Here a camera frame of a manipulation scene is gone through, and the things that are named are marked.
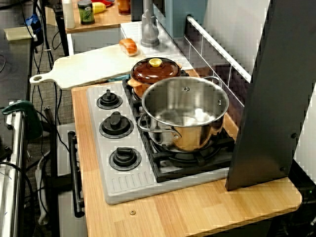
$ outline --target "wall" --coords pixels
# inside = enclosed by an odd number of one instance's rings
[[[250,74],[270,0],[208,0],[206,31]]]
[[[228,114],[239,125],[251,75],[247,73],[192,17],[185,36],[174,39],[200,77],[217,76],[229,98]]]

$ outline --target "black knob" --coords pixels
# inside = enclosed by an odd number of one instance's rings
[[[107,99],[110,100],[111,99],[111,91],[107,90]]]
[[[113,161],[120,167],[129,167],[137,161],[137,156],[133,149],[119,147],[115,152]]]
[[[112,129],[118,129],[122,123],[121,115],[119,112],[114,112],[110,116],[110,126]]]
[[[119,103],[119,98],[117,95],[115,95],[114,93],[111,93],[110,90],[107,90],[107,93],[105,93],[104,95],[102,95],[101,99],[100,99],[100,104],[103,106],[114,106],[117,103]]]
[[[119,112],[114,112],[102,123],[102,130],[109,135],[122,135],[131,128],[131,121],[122,116]]]

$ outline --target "stove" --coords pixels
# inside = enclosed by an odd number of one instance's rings
[[[235,142],[224,129],[199,151],[167,151],[138,130],[144,111],[127,81],[90,87],[86,94],[108,204],[227,177]]]

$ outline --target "brown pot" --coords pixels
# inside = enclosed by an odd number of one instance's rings
[[[135,94],[142,98],[144,92],[154,83],[173,77],[179,77],[181,65],[167,58],[146,58],[139,61],[131,70],[131,79],[127,82],[134,88]]]

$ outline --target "can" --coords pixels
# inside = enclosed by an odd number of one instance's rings
[[[78,9],[80,14],[80,20],[82,25],[91,25],[95,23],[92,1],[81,0],[78,1]]]

